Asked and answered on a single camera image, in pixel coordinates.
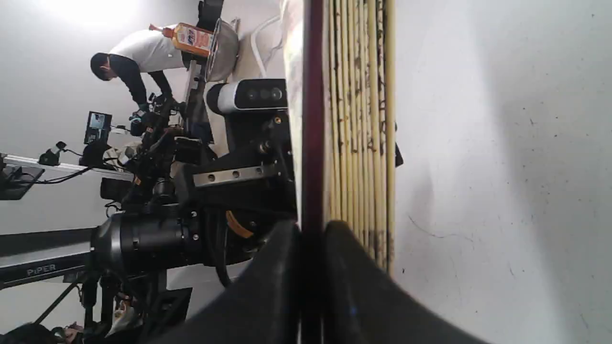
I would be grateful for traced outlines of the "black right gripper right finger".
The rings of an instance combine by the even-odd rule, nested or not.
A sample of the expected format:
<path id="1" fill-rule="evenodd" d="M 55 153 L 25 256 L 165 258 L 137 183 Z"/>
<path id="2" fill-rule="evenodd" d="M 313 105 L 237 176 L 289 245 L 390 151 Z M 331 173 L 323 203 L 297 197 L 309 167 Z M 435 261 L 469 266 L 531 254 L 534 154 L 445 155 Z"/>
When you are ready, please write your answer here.
<path id="1" fill-rule="evenodd" d="M 342 221 L 324 233 L 327 344 L 481 344 L 400 288 Z"/>

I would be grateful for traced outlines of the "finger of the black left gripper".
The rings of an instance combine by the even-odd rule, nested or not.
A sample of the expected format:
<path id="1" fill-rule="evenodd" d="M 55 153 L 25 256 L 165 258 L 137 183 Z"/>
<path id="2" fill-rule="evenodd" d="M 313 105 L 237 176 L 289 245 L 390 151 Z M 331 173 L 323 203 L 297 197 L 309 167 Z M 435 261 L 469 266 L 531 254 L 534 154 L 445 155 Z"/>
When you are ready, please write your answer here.
<path id="1" fill-rule="evenodd" d="M 395 133 L 395 168 L 398 168 L 399 166 L 403 165 L 404 163 L 404 159 L 401 155 L 401 151 L 400 148 L 398 146 L 398 143 L 396 141 L 396 137 L 397 137 L 397 124 L 394 124 L 394 133 Z"/>

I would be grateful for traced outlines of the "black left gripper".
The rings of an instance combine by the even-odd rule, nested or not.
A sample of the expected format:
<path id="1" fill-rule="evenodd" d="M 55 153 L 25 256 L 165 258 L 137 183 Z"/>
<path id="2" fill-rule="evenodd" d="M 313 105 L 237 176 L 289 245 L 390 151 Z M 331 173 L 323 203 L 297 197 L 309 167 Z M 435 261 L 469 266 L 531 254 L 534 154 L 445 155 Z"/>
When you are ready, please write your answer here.
<path id="1" fill-rule="evenodd" d="M 218 268 L 251 259 L 278 222 L 297 220 L 288 114 L 226 115 L 225 124 L 228 153 L 192 173 Z"/>

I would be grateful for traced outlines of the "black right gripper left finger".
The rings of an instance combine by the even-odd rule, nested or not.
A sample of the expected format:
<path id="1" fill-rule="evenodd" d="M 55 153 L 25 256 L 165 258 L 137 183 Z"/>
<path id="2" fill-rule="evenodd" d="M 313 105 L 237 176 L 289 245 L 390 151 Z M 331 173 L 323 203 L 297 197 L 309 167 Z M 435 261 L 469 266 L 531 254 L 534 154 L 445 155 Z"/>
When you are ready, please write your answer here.
<path id="1" fill-rule="evenodd" d="M 299 322 L 299 237 L 293 221 L 269 240 L 221 295 L 155 339 L 156 344 L 295 344 Z"/>

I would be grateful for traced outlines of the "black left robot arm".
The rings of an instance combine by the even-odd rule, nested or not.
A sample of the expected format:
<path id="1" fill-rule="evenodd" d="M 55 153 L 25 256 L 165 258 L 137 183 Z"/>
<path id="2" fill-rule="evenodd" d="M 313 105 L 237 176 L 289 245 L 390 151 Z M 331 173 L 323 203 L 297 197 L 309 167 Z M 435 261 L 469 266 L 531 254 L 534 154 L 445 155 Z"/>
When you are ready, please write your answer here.
<path id="1" fill-rule="evenodd" d="M 214 161 L 151 113 L 118 213 L 94 228 L 2 235 L 1 287 L 74 273 L 119 277 L 251 260 L 276 222 L 296 216 L 287 123 Z"/>

